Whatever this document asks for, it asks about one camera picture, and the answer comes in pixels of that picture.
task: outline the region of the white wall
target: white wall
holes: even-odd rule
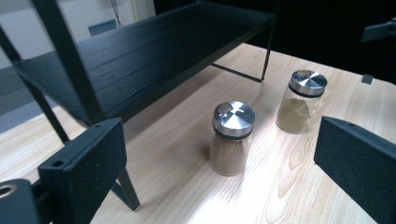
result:
[[[88,26],[115,19],[110,0],[58,0],[58,4],[77,42],[90,37]],[[152,0],[117,0],[117,5],[122,25],[155,15]],[[53,50],[29,0],[0,0],[0,24],[23,59]],[[0,49],[0,69],[8,66],[10,62]]]

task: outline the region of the dark background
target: dark background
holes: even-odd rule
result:
[[[194,0],[154,0],[157,14]],[[277,0],[211,0],[276,14]],[[281,0],[273,50],[396,84],[396,38],[361,43],[366,26],[396,17],[396,0]],[[266,31],[248,43],[266,47]]]

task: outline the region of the black metal rod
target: black metal rod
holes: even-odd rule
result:
[[[78,50],[55,0],[32,0],[64,65],[70,81],[92,123],[105,119]]]
[[[231,68],[224,67],[224,66],[221,66],[221,65],[216,64],[216,63],[212,63],[212,66],[217,67],[217,68],[219,68],[219,69],[222,69],[222,70],[224,70],[224,71],[233,73],[233,74],[238,75],[238,76],[240,76],[240,77],[244,77],[244,78],[250,79],[250,80],[255,81],[255,82],[259,82],[259,83],[262,82],[262,80],[259,79],[259,78],[251,77],[251,76],[249,76],[249,75],[247,75],[247,74],[244,74],[244,73],[235,71],[235,70],[233,70],[233,69],[231,69]]]
[[[126,168],[121,171],[119,181],[120,185],[116,182],[111,190],[134,211],[140,205],[140,202]]]
[[[14,46],[12,46],[12,43],[7,38],[6,33],[3,31],[1,25],[0,25],[0,46],[12,63],[21,60],[20,54],[15,50]]]
[[[61,123],[56,118],[56,116],[53,113],[52,109],[50,108],[50,104],[47,102],[47,100],[44,97],[43,93],[38,88],[36,88],[32,83],[30,83],[29,81],[26,81],[24,78],[22,80],[25,83],[27,89],[30,91],[30,93],[32,93],[33,97],[35,97],[35,100],[37,101],[37,103],[40,106],[41,110],[43,110],[44,114],[46,115],[47,119],[49,120],[49,123],[52,125],[53,129],[55,130],[55,132],[61,138],[61,141],[64,144],[67,144],[67,142],[69,142],[70,139],[67,136],[67,133],[64,131],[64,128],[62,127]]]
[[[264,68],[262,69],[262,81],[264,80],[265,72],[267,71],[268,63],[270,60],[271,47],[272,47],[272,43],[274,40],[274,33],[276,30],[276,18],[279,15],[279,10],[280,10],[281,5],[282,5],[282,0],[278,0],[277,6],[276,6],[276,13],[275,13],[275,16],[273,19],[273,24],[271,27],[270,39],[268,40],[267,53],[265,54]]]

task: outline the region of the wood grain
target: wood grain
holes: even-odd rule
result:
[[[254,72],[263,62],[265,49],[237,50],[252,56],[223,65]],[[297,69],[318,71],[329,85],[309,129],[289,134],[275,120]],[[230,100],[250,105],[256,121],[245,171],[227,177],[207,160],[213,109]],[[318,126],[322,115],[345,119],[396,143],[395,114],[394,85],[376,79],[367,85],[360,75],[281,53],[271,53],[261,84],[209,66],[124,124],[127,169],[142,204],[132,212],[110,192],[92,223],[375,223],[314,164]],[[69,132],[81,132],[69,117],[61,120],[70,124]],[[0,136],[0,153],[6,155],[0,181],[31,179],[41,157],[60,147],[46,123],[38,118]]]

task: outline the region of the brown powder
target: brown powder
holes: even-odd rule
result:
[[[210,165],[221,175],[237,175],[244,170],[251,135],[243,140],[231,140],[215,134],[210,147]]]
[[[290,98],[281,103],[276,124],[287,133],[301,133],[310,119],[306,101]]]

